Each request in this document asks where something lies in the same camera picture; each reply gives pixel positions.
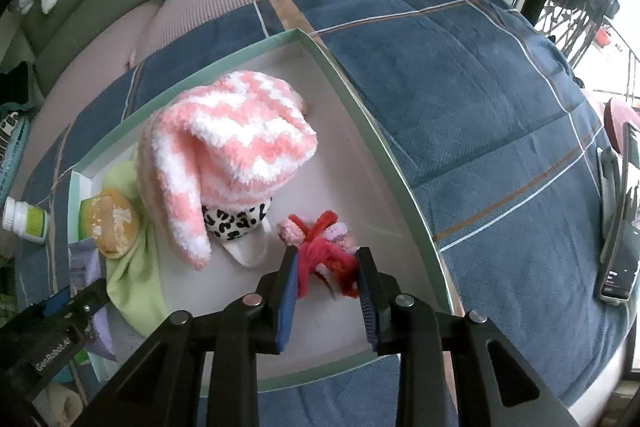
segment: pink white striped knit hat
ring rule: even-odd
[[[268,200],[316,152],[304,101],[284,80],[235,71],[178,95],[140,140],[147,210],[196,269],[211,246],[203,206],[237,212]]]

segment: pink pipe cleaner toy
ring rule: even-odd
[[[322,213],[314,223],[291,214],[276,225],[276,230],[285,245],[298,248],[298,299],[308,291],[309,274],[319,277],[334,298],[340,294],[358,297],[358,261],[354,256],[358,247],[335,212]]]

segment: white tray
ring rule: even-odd
[[[68,240],[78,240],[81,200],[95,196],[115,162],[128,159],[142,124],[177,93],[205,84],[227,71],[254,70],[289,82],[309,106],[306,119],[318,133],[318,151],[292,181],[274,195],[268,214],[272,225],[289,214],[316,218],[334,210],[361,246],[371,248],[381,272],[394,275],[402,290],[439,311],[451,300],[438,252],[426,222],[370,114],[353,87],[306,34],[290,30],[229,55],[157,96],[127,118],[75,167],[69,189]],[[185,309],[197,316],[223,309],[255,289],[260,277],[278,269],[284,245],[272,232],[268,261],[249,270],[214,245],[212,259],[196,271],[162,240],[156,227],[162,291],[169,312]],[[110,328],[122,363],[142,342],[114,309]],[[258,356],[262,391],[299,385],[362,365],[374,358],[367,343],[357,299],[332,300],[315,278],[297,302],[289,344],[280,356]],[[102,361],[92,357],[98,378],[108,378]],[[203,375],[208,387],[210,357]]]

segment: phone screen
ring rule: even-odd
[[[632,203],[636,187],[640,184],[639,140],[638,131],[630,128],[627,192],[621,237],[616,256],[602,288],[603,295],[618,299],[628,299],[631,295],[631,290],[638,276],[640,261],[640,212],[637,208],[640,204]],[[640,188],[638,189],[638,199],[640,200]]]

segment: blue gripper pad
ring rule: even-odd
[[[298,299],[298,254],[296,253],[289,269],[289,277],[282,295],[282,302],[278,310],[278,333],[276,334],[276,347],[279,352],[289,342],[291,327],[293,325],[293,313],[296,310]]]
[[[71,291],[69,290],[69,286],[62,288],[58,293],[47,299],[44,306],[44,316],[50,317],[51,315],[58,313],[70,300]]]
[[[367,341],[373,347],[378,349],[378,332],[380,331],[380,320],[376,309],[373,306],[369,286],[363,270],[358,271],[358,293],[360,295],[360,307],[362,309],[362,318],[364,319],[364,327],[367,330]]]

